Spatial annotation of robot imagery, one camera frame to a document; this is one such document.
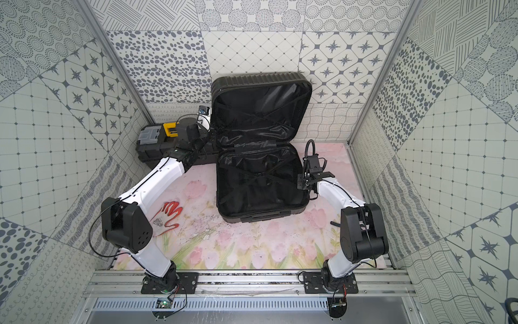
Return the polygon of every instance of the black toolbox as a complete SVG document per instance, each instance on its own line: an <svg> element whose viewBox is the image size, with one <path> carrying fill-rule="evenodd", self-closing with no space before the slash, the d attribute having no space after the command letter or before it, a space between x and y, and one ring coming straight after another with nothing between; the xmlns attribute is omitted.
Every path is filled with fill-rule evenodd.
<svg viewBox="0 0 518 324"><path fill-rule="evenodd" d="M295 137L311 98L301 73L222 77L212 84L211 130L218 211L229 223L304 211L309 191L297 189L303 167Z"/></svg>
<svg viewBox="0 0 518 324"><path fill-rule="evenodd" d="M140 129L142 132L146 128L157 128L156 141L154 143L142 143L137 141L136 151L138 159L145 163L150 169L154 169L160 160L164 157L164 153L176 147L178 138L167 137L163 124L151 124ZM209 142L203 147L203 151L194 165L216 163L218 159L219 150L215 143Z"/></svg>

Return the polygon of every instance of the patterned wall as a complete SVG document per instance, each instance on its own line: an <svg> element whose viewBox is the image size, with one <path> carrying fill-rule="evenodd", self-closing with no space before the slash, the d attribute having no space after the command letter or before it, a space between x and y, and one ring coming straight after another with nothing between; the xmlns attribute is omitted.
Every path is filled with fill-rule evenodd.
<svg viewBox="0 0 518 324"><path fill-rule="evenodd" d="M68 322L109 265L92 217L149 170L147 122L70 1L0 6L0 323Z"/></svg>
<svg viewBox="0 0 518 324"><path fill-rule="evenodd" d="M157 121L210 103L212 81L221 76L300 71L313 85L311 103L317 106L310 105L295 140L343 142L410 0L90 4Z"/></svg>
<svg viewBox="0 0 518 324"><path fill-rule="evenodd" d="M517 9L426 1L352 144L430 323L504 324L518 291Z"/></svg>

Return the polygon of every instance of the metal base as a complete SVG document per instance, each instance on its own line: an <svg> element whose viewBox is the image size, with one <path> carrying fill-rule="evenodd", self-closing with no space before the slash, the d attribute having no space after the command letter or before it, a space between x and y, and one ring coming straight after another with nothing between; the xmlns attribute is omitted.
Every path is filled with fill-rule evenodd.
<svg viewBox="0 0 518 324"><path fill-rule="evenodd" d="M320 272L303 272L304 277L304 292L305 293L330 293L335 290L329 290L324 287L324 278ZM347 294L358 293L358 285L356 284L356 277L354 273L345 278L340 279L341 284L336 289L337 294L343 295L343 285L345 284Z"/></svg>
<svg viewBox="0 0 518 324"><path fill-rule="evenodd" d="M180 278L181 286L180 290L177 291L176 295L193 294L196 291L198 284L198 272L177 272ZM152 280L144 279L142 284L141 294L150 295L160 293L161 287L154 283Z"/></svg>

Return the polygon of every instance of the suitcase lid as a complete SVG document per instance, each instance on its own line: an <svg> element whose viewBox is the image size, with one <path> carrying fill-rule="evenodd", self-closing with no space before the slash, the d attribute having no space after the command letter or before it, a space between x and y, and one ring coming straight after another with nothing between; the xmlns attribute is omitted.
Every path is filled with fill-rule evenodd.
<svg viewBox="0 0 518 324"><path fill-rule="evenodd" d="M221 77L212 83L210 128L222 148L287 143L297 134L311 98L301 73Z"/></svg>

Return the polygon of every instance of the black suitcase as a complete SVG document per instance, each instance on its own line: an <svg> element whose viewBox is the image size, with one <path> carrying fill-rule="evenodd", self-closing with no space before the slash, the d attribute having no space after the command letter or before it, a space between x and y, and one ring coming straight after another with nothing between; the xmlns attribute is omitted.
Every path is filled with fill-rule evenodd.
<svg viewBox="0 0 518 324"><path fill-rule="evenodd" d="M302 213L309 192L295 137L311 98L301 73L222 77L212 84L211 130L221 149L216 204L229 223Z"/></svg>

